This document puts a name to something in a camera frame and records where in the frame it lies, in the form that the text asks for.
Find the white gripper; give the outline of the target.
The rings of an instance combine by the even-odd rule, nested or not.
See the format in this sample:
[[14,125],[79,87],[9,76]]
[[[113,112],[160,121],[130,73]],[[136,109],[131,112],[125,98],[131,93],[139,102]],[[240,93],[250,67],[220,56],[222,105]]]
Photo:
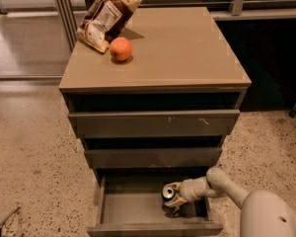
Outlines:
[[180,190],[180,196],[175,195],[171,200],[165,202],[165,206],[172,208],[174,211],[180,209],[180,206],[188,201],[199,200],[199,190],[201,184],[197,179],[187,179],[182,182],[173,182],[166,184],[165,189],[172,189],[174,191]]

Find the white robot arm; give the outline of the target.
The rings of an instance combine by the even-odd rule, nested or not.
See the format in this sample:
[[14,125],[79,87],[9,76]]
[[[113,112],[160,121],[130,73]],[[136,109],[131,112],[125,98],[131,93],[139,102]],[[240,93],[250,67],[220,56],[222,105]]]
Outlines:
[[211,167],[206,175],[166,184],[166,207],[179,207],[201,198],[227,196],[241,211],[240,237],[296,237],[296,212],[280,196],[264,190],[249,192],[223,170]]

